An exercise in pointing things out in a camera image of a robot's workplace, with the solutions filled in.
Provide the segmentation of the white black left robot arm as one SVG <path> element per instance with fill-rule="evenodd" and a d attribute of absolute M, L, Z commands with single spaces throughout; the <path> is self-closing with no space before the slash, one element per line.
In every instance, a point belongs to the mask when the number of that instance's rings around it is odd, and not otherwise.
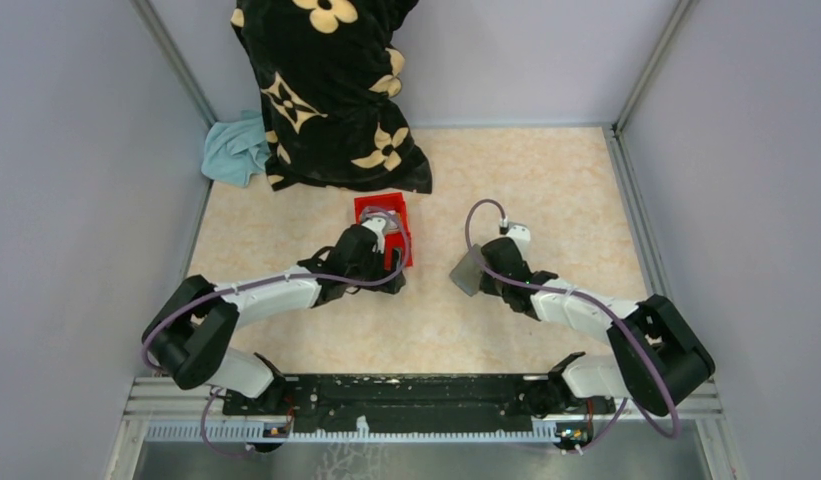
<path fill-rule="evenodd" d="M 397 294 L 406 283 L 408 239 L 389 244 L 375 218 L 348 227 L 334 245 L 281 273 L 227 284 L 188 277 L 143 332 L 142 359 L 182 390 L 220 387 L 274 413 L 286 399 L 283 375 L 262 355 L 233 348 L 233 335 L 275 315 L 339 300 L 348 290 Z"/>

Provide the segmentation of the red plastic bin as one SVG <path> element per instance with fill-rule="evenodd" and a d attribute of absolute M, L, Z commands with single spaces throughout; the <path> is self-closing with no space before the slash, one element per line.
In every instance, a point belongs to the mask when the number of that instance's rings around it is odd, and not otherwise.
<path fill-rule="evenodd" d="M 412 235 L 404 195 L 389 192 L 358 196 L 353 204 L 359 223 L 366 222 L 370 217 L 383 223 L 379 249 L 384 256 L 384 267 L 395 269 L 401 262 L 406 262 L 406 267 L 412 267 Z"/>

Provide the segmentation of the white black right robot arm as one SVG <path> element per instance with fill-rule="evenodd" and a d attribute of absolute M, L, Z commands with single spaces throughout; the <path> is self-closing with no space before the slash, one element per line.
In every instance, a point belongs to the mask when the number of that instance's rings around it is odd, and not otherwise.
<path fill-rule="evenodd" d="M 610 347 L 608 355 L 572 354 L 553 368 L 549 398 L 562 412 L 576 411 L 588 397 L 614 397 L 665 417 L 715 374 L 712 356 L 665 296 L 601 296 L 555 273 L 533 271 L 509 237 L 475 245 L 468 256 L 481 271 L 481 292 Z"/>

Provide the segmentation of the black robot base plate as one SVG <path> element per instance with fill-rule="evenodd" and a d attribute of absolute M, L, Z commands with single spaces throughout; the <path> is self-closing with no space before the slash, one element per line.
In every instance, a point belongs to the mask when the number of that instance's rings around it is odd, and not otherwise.
<path fill-rule="evenodd" d="M 527 433 L 552 415 L 609 414 L 606 397 L 577 399 L 546 374 L 297 374 L 256 399 L 223 397 L 228 416 L 276 415 L 295 433 Z"/>

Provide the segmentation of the grey card holder wallet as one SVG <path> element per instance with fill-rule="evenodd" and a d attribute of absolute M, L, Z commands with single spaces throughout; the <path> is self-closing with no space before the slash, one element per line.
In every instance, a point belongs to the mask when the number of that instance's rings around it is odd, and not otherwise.
<path fill-rule="evenodd" d="M 469 297 L 480 292 L 480 284 L 484 275 L 483 269 L 476 262 L 481 258 L 481 247 L 473 244 L 460 258 L 449 273 L 451 282 Z"/>

